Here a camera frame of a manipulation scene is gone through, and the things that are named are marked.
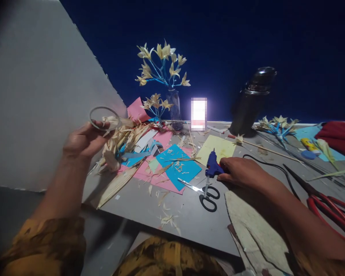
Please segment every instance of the glue stick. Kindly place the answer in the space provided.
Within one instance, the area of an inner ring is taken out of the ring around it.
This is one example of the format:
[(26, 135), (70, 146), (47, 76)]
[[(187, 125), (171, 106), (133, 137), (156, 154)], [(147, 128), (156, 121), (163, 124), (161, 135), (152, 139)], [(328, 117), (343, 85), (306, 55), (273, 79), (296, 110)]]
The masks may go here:
[(300, 139), (300, 142), (307, 148), (307, 150), (313, 152), (315, 155), (320, 155), (321, 152), (315, 147), (315, 145), (308, 138)]

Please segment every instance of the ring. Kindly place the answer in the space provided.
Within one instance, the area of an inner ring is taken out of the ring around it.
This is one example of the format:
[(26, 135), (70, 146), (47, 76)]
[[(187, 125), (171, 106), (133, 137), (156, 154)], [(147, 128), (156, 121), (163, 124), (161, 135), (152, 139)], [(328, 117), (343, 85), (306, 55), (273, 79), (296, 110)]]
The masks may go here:
[[(95, 111), (95, 110), (97, 110), (97, 109), (107, 109), (108, 111), (111, 111), (112, 113), (114, 113), (115, 116), (116, 116), (116, 118), (118, 119), (117, 125), (116, 125), (115, 127), (111, 127), (111, 125), (110, 125), (111, 128), (109, 128), (109, 129), (99, 128), (99, 127), (92, 121), (92, 113), (93, 113), (93, 111)], [(99, 129), (99, 130), (102, 130), (102, 131), (111, 131), (111, 130), (114, 130), (114, 129), (118, 128), (119, 125), (120, 125), (120, 117), (119, 117), (119, 115), (118, 115), (114, 110), (112, 110), (112, 109), (109, 108), (109, 107), (95, 107), (95, 108), (92, 109), (91, 112), (89, 113), (89, 120), (90, 120), (91, 124), (92, 124), (95, 128), (97, 128), (97, 129)]]

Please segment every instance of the vase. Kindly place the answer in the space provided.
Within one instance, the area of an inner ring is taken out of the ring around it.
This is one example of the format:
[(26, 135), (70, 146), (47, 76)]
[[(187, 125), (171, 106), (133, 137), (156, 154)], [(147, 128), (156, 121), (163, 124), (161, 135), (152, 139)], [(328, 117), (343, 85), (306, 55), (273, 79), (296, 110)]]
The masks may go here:
[(168, 92), (166, 94), (166, 98), (167, 98), (169, 104), (174, 104), (170, 108), (170, 117), (171, 117), (171, 121), (172, 121), (171, 126), (175, 130), (181, 130), (183, 128), (183, 122), (177, 122), (177, 121), (181, 121), (179, 91), (177, 91), (174, 88), (168, 89)]

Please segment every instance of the blue eraser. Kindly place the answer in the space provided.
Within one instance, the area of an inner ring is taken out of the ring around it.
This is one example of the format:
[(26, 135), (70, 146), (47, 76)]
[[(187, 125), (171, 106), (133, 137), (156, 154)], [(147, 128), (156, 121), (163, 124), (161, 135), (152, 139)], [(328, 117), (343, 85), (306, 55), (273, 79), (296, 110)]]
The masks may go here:
[(309, 160), (314, 160), (317, 155), (315, 155), (313, 152), (311, 151), (302, 151), (301, 155), (306, 158), (306, 159), (309, 159)]

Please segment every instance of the scissors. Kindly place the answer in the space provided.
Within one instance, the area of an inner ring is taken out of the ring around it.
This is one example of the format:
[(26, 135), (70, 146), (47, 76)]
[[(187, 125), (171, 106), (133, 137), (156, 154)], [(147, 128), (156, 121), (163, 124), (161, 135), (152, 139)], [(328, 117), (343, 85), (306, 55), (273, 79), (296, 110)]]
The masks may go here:
[[(197, 187), (194, 187), (193, 185), (189, 184), (188, 182), (182, 180), (181, 178), (178, 178), (178, 180), (179, 180), (181, 183), (183, 183), (185, 186), (187, 186), (188, 188), (192, 189), (193, 191), (195, 191), (195, 192), (197, 192), (197, 193), (198, 193), (198, 192), (201, 192), (201, 193), (204, 194), (204, 192), (205, 192), (205, 190), (206, 190), (206, 187), (203, 187), (202, 189), (197, 188)], [(208, 190), (208, 189), (212, 189), (212, 190), (216, 191), (217, 195), (213, 195), (213, 194), (207, 192), (207, 197), (204, 197), (203, 194), (200, 194), (200, 195), (199, 195), (199, 201), (200, 201), (200, 203), (202, 204), (202, 206), (203, 206), (204, 209), (206, 209), (206, 210), (209, 211), (209, 212), (215, 212), (215, 211), (217, 210), (217, 205), (216, 205), (216, 203), (215, 203), (212, 199), (210, 199), (210, 197), (212, 197), (213, 199), (219, 199), (219, 198), (220, 198), (220, 193), (219, 193), (219, 191), (218, 191), (215, 187), (208, 186), (207, 190)], [(213, 208), (213, 209), (210, 209), (210, 208), (208, 208), (206, 205), (204, 205), (204, 200), (207, 200), (208, 202), (212, 203), (212, 204), (214, 205), (214, 208)]]
[[(338, 208), (339, 205), (345, 209), (345, 203), (331, 196), (325, 196), (324, 194), (317, 191), (309, 183), (305, 182), (296, 173), (290, 170), (285, 164), (284, 167), (293, 176), (293, 178), (302, 186), (302, 188), (308, 193), (307, 205), (308, 208), (319, 217), (324, 223), (329, 225), (327, 221), (319, 213), (318, 209), (322, 211), (327, 217), (329, 217), (333, 222), (335, 222), (344, 232), (345, 232), (345, 211)], [(333, 229), (344, 241), (345, 237)]]

